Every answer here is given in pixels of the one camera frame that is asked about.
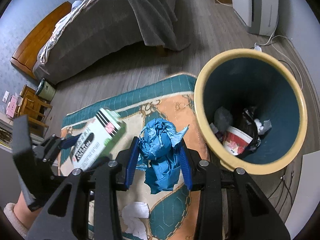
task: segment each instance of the small trash bin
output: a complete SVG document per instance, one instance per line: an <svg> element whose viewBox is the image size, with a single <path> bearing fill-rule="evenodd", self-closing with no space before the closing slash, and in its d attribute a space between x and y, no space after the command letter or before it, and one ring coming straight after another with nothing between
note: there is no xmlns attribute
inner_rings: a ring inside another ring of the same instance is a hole
<svg viewBox="0 0 320 240"><path fill-rule="evenodd" d="M56 93L56 90L43 78L40 81L36 95L43 98L44 100L51 101Z"/></svg>
<svg viewBox="0 0 320 240"><path fill-rule="evenodd" d="M258 149L243 159L227 152L209 127L220 106L230 109L239 100L257 106L256 118L272 123ZM195 111L208 146L231 171L279 171L295 158L306 136L307 108L299 84L278 60L252 49L222 52L204 66L196 81Z"/></svg>

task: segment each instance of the bed leg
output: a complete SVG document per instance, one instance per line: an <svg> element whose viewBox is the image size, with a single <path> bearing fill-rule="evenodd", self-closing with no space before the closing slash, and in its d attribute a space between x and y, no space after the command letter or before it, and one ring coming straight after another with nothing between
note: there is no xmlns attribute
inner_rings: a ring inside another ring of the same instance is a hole
<svg viewBox="0 0 320 240"><path fill-rule="evenodd" d="M167 56L167 50L162 46L156 46L156 51L157 51L158 56L160 56L160 57Z"/></svg>

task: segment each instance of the yellow trash can rim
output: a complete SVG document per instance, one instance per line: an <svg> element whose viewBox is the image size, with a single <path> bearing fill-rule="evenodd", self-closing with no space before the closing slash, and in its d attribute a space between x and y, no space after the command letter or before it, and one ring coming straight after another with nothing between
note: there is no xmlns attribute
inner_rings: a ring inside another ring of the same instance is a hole
<svg viewBox="0 0 320 240"><path fill-rule="evenodd" d="M292 87L293 92L297 98L299 115L300 115L300 123L299 123L297 137L292 147L289 149L289 151L280 159L272 163L268 163L268 164L248 163L227 152L227 150L225 150L223 145L218 141L214 133L211 131L207 117L204 112L204 104L203 104L204 88L213 70L228 60L241 58L241 57L255 58L273 66L276 70L278 70L278 72L282 76L284 76L284 78ZM307 121L308 121L307 107L306 107L305 99L303 97L303 93L300 89L299 84L297 83L295 78L292 76L292 74L289 72L289 70L284 65L282 65L278 60L276 60L274 57L264 52L259 52L253 49L231 49L213 57L211 60L208 61L208 63L203 67L203 69L199 73L199 76L196 81L196 86L195 86L194 101L195 101L195 112L196 112L197 122L205 141L207 142L209 148L220 159L220 163L231 171L233 171L235 168L238 168L238 167L244 168L249 174L255 174L255 175L264 175L264 174L270 174L270 173L279 171L285 166L287 166L296 157L296 155L298 154L298 152L302 147L302 144L307 132Z"/></svg>

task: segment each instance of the blue gripper pad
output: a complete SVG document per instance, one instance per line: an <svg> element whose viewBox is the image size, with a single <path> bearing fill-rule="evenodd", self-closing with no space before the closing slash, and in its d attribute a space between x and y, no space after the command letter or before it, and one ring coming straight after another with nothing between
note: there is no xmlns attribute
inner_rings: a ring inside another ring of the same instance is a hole
<svg viewBox="0 0 320 240"><path fill-rule="evenodd" d="M186 153L184 151L184 148L181 142L177 144L177 155L180 162L184 184L187 186L188 190L191 190L192 189L192 172L189 165L189 161L187 159Z"/></svg>
<svg viewBox="0 0 320 240"><path fill-rule="evenodd" d="M133 182L133 177L134 173L136 170L137 162L138 162L138 157L139 157L139 142L140 139L136 138L135 142L132 147L131 155L129 158L129 162L127 164L127 167L125 169L125 181L124 184L127 188L130 187L130 185Z"/></svg>

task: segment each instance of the rug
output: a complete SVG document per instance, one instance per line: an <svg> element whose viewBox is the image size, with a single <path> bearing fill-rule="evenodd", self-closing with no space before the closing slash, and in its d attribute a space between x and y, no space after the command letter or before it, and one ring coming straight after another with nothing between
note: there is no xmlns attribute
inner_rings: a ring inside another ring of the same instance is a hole
<svg viewBox="0 0 320 240"><path fill-rule="evenodd" d="M189 125L184 136L188 148L197 150L202 159L209 160L209 153L200 135L194 112L194 87L196 78L187 74L171 76L155 84L133 90L97 102L68 114L62 123L61 136L69 137L81 133L95 113L102 107L120 114L127 124L125 135L116 144L111 154L113 158L119 151L129 148L134 136L150 120L162 117L172 122L177 131ZM70 149L59 154L59 174L67 176L73 169L69 157ZM198 215L200 192L190 192L183 184L180 173L179 182L172 192L162 191L151 195L150 188L144 184L145 172L135 171L133 184L126 192L117 191L118 209L133 201L142 201L150 209L149 219L141 219L147 229L148 240L191 240L193 239ZM94 231L94 202L90 203L89 229ZM124 239L139 240L125 233L127 226L120 217Z"/></svg>

